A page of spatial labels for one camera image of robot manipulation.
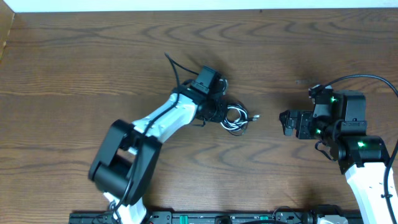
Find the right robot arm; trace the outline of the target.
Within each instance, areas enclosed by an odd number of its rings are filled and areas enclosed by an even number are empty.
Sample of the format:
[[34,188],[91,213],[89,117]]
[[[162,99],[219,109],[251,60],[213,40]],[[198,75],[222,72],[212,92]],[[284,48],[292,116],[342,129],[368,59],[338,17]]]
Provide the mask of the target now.
[[366,133],[366,97],[360,91],[317,85],[308,91],[314,109],[279,115],[284,135],[316,139],[329,147],[326,157],[338,162],[354,193],[364,223],[395,223],[397,192],[392,157],[379,136]]

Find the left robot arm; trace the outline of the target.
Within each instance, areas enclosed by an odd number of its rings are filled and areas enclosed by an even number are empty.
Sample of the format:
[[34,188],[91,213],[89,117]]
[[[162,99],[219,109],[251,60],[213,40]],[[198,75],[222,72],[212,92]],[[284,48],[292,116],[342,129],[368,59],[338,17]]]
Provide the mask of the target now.
[[227,89],[227,79],[204,66],[196,79],[179,83],[168,100],[151,114],[131,123],[116,120],[88,172],[88,178],[109,200],[109,210],[94,221],[141,223],[147,215],[142,197],[163,143],[194,119],[222,122]]

